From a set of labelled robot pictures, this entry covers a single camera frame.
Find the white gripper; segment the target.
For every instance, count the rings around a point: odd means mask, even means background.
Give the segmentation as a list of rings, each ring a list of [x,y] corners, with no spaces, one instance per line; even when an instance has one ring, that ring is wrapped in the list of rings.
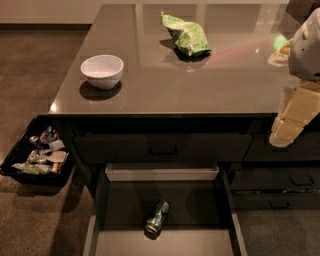
[[[288,65],[292,40],[287,41],[269,58],[268,63],[282,67]],[[279,110],[271,128],[269,143],[287,147],[301,134],[313,118],[320,113],[320,83],[302,81],[295,88],[286,87],[280,96]]]

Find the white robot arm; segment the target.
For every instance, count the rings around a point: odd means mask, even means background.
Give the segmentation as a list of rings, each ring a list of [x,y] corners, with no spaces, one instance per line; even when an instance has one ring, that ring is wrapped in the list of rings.
[[[269,136],[271,145],[283,148],[320,113],[320,8],[269,57],[268,63],[287,66],[289,73],[300,79],[294,89],[284,88]]]

